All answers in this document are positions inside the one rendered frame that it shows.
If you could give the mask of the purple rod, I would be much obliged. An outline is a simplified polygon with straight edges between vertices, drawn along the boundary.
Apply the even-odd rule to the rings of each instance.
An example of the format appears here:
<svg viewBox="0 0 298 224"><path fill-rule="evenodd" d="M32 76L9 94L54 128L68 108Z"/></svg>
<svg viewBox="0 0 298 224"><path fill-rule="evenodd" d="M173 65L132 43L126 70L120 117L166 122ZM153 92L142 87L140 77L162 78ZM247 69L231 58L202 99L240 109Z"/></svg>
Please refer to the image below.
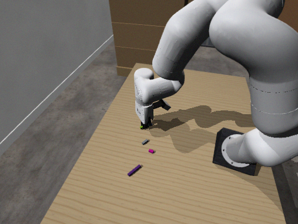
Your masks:
<svg viewBox="0 0 298 224"><path fill-rule="evenodd" d="M129 173L128 173L128 176L131 176L134 172L136 172L139 168L141 168L141 166L140 165L138 165L137 167L135 167L132 171L130 171Z"/></svg>

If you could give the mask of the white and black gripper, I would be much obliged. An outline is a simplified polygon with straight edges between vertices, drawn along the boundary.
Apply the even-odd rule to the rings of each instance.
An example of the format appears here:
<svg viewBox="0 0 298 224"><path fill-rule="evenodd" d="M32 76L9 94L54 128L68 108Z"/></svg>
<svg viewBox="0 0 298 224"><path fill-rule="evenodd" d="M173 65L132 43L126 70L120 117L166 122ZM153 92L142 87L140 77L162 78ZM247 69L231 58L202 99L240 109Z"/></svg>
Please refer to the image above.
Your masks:
<svg viewBox="0 0 298 224"><path fill-rule="evenodd" d="M151 126L151 121L153 121L153 104L140 105L135 100L135 111L141 120L141 126L143 129ZM152 120L151 120L152 119Z"/></svg>

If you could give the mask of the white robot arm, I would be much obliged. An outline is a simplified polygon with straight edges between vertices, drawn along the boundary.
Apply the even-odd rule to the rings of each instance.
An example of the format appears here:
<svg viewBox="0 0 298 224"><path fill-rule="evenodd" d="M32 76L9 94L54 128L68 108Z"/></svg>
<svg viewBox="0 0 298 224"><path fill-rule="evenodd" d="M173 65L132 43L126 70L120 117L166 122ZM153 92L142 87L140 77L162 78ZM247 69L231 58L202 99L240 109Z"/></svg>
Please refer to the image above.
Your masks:
<svg viewBox="0 0 298 224"><path fill-rule="evenodd" d="M221 54L249 73L256 129L222 144L232 166L280 165L298 156L298 32L278 19L285 0L193 0L168 21L148 68L134 73L135 99L153 109L184 84L184 68L210 36ZM159 100L159 101L158 101ZM158 102L156 102L158 101ZM230 138L230 139L229 139ZM224 151L223 151L224 150Z"/></svg>

